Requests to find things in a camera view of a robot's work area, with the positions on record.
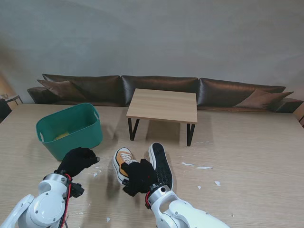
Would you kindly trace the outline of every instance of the green basket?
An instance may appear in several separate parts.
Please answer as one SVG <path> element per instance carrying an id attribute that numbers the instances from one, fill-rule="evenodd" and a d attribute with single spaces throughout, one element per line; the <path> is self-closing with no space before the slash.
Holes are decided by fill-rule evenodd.
<path id="1" fill-rule="evenodd" d="M 36 130 L 39 140 L 59 161 L 71 149 L 93 148 L 103 139 L 99 114 L 89 103 L 43 117 Z"/>

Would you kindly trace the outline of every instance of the red cable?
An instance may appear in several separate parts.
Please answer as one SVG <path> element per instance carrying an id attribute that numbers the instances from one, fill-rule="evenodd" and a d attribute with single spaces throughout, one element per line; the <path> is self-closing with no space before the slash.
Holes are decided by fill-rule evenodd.
<path id="1" fill-rule="evenodd" d="M 148 192 L 147 195 L 146 195 L 146 204 L 147 205 L 150 205 L 149 202 L 148 202 L 149 195 L 150 195 L 150 192 Z"/>
<path id="2" fill-rule="evenodd" d="M 67 177 L 68 177 L 68 179 L 69 179 L 69 181 L 71 182 L 71 180 L 72 180 L 72 178 L 71 178 L 71 176 L 70 175 L 68 175 L 68 174 L 65 174 Z M 65 208 L 65 213 L 63 214 L 63 218 L 62 218 L 62 224 L 61 224 L 61 226 L 60 226 L 60 228 L 62 228 L 63 227 L 63 224 L 65 223 L 65 219 L 66 219 L 66 212 L 67 212 L 67 206 L 68 206 L 68 201 L 69 201 L 69 199 L 70 199 L 70 194 L 71 194 L 71 183 L 69 184 L 69 186 L 68 186 L 68 192 L 67 192 L 67 201 L 66 201 L 66 208 Z"/>

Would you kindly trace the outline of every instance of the basket handle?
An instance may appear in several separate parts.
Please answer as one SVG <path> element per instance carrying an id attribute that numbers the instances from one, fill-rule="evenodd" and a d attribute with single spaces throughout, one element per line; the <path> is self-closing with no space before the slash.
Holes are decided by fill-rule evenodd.
<path id="1" fill-rule="evenodd" d="M 98 114 L 98 112 L 96 111 L 96 109 L 94 109 L 94 115 L 95 115 L 96 119 L 99 120 L 99 114 Z"/>
<path id="2" fill-rule="evenodd" d="M 44 142 L 43 134 L 42 134 L 41 132 L 38 132 L 38 131 L 37 131 L 37 136 L 38 136 L 38 139 L 39 139 L 41 142 Z"/>

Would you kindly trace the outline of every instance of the sneaker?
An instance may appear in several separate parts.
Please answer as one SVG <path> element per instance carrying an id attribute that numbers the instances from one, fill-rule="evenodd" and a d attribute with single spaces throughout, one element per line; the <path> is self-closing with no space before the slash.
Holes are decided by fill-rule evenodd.
<path id="1" fill-rule="evenodd" d="M 133 155 L 128 148 L 123 147 L 116 151 L 113 157 L 113 166 L 119 183 L 124 184 L 124 182 L 129 181 L 128 174 L 122 169 L 122 164 L 132 162 L 136 162 L 136 160 L 133 160 Z"/>
<path id="2" fill-rule="evenodd" d="M 150 163 L 156 171 L 159 183 L 166 184 L 170 189 L 173 188 L 173 176 L 167 161 L 165 148 L 158 142 L 154 142 L 149 147 Z"/>

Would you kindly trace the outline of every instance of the brown leather sofa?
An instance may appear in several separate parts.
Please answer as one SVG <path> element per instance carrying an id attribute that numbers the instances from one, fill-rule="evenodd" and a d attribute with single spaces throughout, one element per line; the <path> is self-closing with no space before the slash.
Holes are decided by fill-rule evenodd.
<path id="1" fill-rule="evenodd" d="M 43 74 L 47 81 L 71 81 L 96 106 L 128 106 L 136 88 L 196 93 L 198 109 L 293 113 L 303 101 L 285 98 L 270 110 L 234 107 L 256 89 L 281 93 L 284 86 L 254 85 L 208 78 L 167 76 L 79 77 Z M 76 105 L 83 101 L 60 100 L 47 88 L 34 87 L 28 93 L 36 104 Z"/>

